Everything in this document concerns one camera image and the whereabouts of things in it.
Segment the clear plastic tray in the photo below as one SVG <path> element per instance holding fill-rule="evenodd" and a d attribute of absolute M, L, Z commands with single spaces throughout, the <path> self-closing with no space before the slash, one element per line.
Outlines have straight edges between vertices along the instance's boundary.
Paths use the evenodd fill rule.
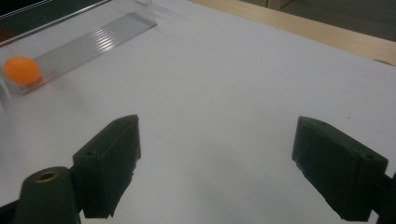
<path fill-rule="evenodd" d="M 40 67 L 41 78 L 29 85 L 19 85 L 2 73 L 11 89 L 33 91 L 156 25 L 150 0 L 102 1 L 53 23 L 0 48 L 0 64 L 23 56 Z"/>

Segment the white surface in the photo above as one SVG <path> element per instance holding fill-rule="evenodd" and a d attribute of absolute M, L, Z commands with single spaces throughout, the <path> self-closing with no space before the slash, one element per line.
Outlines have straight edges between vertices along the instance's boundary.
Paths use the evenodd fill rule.
<path fill-rule="evenodd" d="M 157 27 L 13 99 L 0 118 L 1 204 L 129 114 L 143 153 L 132 185 L 114 218 L 83 223 L 346 223 L 291 160 L 300 115 L 396 171 L 395 67 L 191 2 L 157 4 Z"/>

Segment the screw hole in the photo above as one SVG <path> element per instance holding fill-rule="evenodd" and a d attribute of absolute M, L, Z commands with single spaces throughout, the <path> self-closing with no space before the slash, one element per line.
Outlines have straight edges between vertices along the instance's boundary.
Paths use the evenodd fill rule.
<path fill-rule="evenodd" d="M 36 183 L 46 183 L 50 182 L 53 179 L 56 179 L 58 177 L 59 173 L 57 171 L 48 171 L 44 174 L 39 175 L 36 179 Z"/>
<path fill-rule="evenodd" d="M 85 153 L 85 155 L 86 155 L 86 156 L 94 156 L 94 155 L 96 155 L 96 152 L 95 152 L 95 151 L 87 151 L 87 152 Z"/>

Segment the white table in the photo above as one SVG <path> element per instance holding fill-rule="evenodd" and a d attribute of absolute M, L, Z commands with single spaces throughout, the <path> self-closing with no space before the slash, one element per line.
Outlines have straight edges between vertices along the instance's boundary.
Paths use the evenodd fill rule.
<path fill-rule="evenodd" d="M 157 27 L 7 106 L 1 204 L 130 114 L 143 153 L 132 185 L 114 218 L 83 223 L 345 223 L 291 160 L 300 115 L 396 171 L 395 67 L 188 1 L 155 3 Z"/>

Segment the ping pong ball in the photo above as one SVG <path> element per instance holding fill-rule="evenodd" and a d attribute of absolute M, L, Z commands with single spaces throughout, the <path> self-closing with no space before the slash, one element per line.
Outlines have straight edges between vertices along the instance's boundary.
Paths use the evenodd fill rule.
<path fill-rule="evenodd" d="M 40 68 L 32 59 L 26 57 L 12 57 L 3 65 L 3 72 L 8 79 L 20 84 L 32 84 L 40 79 Z"/>

